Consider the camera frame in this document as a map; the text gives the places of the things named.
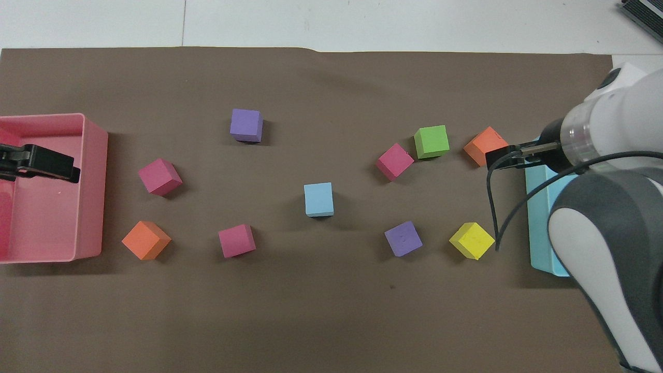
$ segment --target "yellow cube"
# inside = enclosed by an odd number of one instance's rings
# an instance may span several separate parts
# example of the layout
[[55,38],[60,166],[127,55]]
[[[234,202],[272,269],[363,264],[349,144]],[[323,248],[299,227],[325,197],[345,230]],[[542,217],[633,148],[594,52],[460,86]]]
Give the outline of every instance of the yellow cube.
[[466,258],[479,260],[495,243],[493,237],[477,223],[465,223],[449,240]]

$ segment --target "pink cube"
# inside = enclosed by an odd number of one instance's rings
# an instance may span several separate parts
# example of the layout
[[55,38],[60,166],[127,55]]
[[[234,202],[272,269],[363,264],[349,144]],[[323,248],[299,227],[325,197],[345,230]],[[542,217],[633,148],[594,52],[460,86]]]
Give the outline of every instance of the pink cube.
[[255,250],[251,226],[242,224],[219,232],[224,258],[231,258]]
[[157,196],[164,196],[182,185],[182,179],[172,163],[161,158],[143,167],[138,175],[147,191]]
[[399,144],[394,144],[389,150],[382,154],[375,165],[387,176],[389,181],[394,181],[403,173],[414,159]]

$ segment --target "black clamp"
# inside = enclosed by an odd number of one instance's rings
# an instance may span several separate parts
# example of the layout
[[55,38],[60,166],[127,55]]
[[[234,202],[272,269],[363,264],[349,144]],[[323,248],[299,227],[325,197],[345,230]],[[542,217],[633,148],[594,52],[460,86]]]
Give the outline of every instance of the black clamp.
[[526,169],[528,167],[543,165],[544,162],[538,158],[538,155],[546,151],[555,150],[558,147],[558,143],[539,144],[538,141],[507,145],[486,153],[486,167],[490,168],[493,163],[513,151],[518,151],[518,154],[497,165],[497,169],[508,169],[511,167]]
[[46,177],[78,183],[81,170],[74,158],[34,144],[22,147],[0,144],[0,179]]

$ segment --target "orange cube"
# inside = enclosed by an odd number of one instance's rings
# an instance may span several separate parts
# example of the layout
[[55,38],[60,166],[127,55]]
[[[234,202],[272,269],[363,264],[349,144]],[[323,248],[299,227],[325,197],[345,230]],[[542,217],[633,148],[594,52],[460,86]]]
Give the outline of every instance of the orange cube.
[[465,145],[463,150],[481,167],[486,165],[486,153],[507,145],[508,143],[497,131],[488,127]]
[[124,237],[122,243],[140,260],[151,260],[171,241],[170,237],[155,223],[140,221]]

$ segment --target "green cube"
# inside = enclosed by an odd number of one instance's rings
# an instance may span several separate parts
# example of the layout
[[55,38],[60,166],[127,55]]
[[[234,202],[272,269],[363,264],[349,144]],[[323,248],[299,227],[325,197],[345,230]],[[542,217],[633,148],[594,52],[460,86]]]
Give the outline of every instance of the green cube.
[[414,134],[416,156],[419,159],[439,157],[449,151],[447,127],[436,125],[434,127],[420,128]]

